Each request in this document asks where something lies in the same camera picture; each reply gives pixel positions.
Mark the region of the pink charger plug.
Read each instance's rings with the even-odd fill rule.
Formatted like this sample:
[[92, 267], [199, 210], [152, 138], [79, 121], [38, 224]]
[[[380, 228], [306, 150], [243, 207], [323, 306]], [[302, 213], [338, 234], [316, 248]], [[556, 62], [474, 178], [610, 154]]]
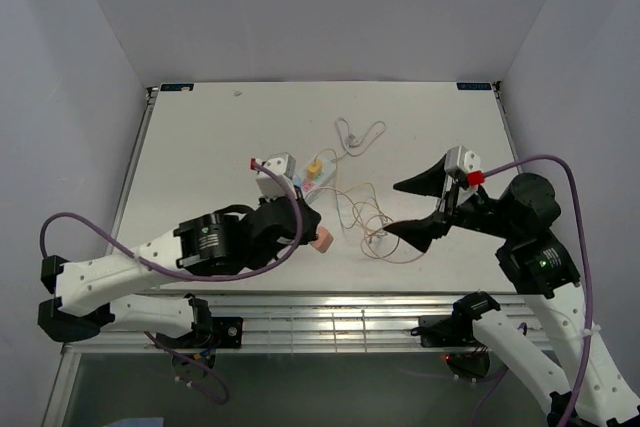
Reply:
[[326, 253], [331, 247], [334, 237], [331, 232], [323, 226], [319, 226], [316, 230], [316, 238], [310, 245], [319, 253]]

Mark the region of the white colourful power strip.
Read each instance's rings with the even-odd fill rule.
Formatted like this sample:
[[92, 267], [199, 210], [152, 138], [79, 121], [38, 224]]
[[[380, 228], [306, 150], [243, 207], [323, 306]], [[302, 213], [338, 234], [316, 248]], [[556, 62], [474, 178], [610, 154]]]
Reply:
[[[310, 162], [316, 159], [320, 159], [323, 162], [323, 172], [316, 179], [311, 180], [307, 177], [306, 168]], [[321, 193], [333, 185], [335, 177], [335, 161], [326, 155], [318, 155], [297, 168], [293, 176], [293, 182], [301, 190], [305, 202], [311, 204]]]

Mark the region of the yellow charger plug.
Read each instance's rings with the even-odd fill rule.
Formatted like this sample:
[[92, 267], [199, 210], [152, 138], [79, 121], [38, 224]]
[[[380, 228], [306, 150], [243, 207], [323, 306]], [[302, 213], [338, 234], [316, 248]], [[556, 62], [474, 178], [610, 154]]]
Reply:
[[309, 179], [316, 179], [323, 172], [323, 162], [320, 159], [310, 162], [307, 165], [306, 172]]

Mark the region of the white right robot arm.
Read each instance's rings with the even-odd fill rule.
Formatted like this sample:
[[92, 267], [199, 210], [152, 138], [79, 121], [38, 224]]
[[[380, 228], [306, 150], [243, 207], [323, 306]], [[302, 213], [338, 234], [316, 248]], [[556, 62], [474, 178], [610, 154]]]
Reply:
[[435, 197], [426, 218], [399, 221], [384, 231], [426, 252], [453, 227], [503, 239], [499, 267], [540, 323], [555, 356], [547, 357], [514, 328], [488, 293], [470, 293], [449, 317], [412, 329], [425, 346], [486, 347], [529, 390], [550, 426], [636, 426], [639, 397], [617, 368], [593, 319], [587, 266], [578, 268], [554, 235], [561, 214], [552, 184], [543, 176], [517, 174], [499, 198], [483, 187], [478, 156], [449, 150], [434, 166], [397, 182], [396, 191]]

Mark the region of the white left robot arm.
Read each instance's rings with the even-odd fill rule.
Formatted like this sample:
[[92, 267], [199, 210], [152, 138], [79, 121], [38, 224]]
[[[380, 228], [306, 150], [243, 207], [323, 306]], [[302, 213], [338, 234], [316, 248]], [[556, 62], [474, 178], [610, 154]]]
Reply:
[[71, 262], [50, 255], [41, 282], [50, 299], [38, 306], [38, 326], [60, 343], [102, 332], [152, 332], [171, 347], [195, 348], [219, 334], [208, 304], [188, 294], [158, 299], [146, 290], [200, 276], [220, 280], [256, 272], [278, 260], [292, 242], [320, 237], [321, 215], [302, 198], [262, 200], [257, 208], [234, 204], [180, 223], [133, 249], [115, 248], [102, 258]]

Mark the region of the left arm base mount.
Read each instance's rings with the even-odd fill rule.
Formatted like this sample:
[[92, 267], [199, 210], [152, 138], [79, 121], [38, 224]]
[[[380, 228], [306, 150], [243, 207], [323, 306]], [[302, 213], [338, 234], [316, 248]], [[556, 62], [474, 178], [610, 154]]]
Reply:
[[239, 349], [243, 325], [242, 317], [212, 317], [206, 314], [192, 323], [190, 332], [177, 338], [167, 337], [165, 342], [174, 349]]

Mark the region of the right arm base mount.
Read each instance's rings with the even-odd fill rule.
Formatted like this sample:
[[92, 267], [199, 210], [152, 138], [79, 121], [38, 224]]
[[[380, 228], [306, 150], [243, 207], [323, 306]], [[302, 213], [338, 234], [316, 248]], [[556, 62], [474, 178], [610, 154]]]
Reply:
[[431, 322], [420, 316], [410, 335], [419, 337], [422, 347], [487, 348], [473, 336], [472, 322], [491, 310], [500, 311], [500, 304], [484, 291], [473, 292], [457, 300], [451, 315], [442, 320]]

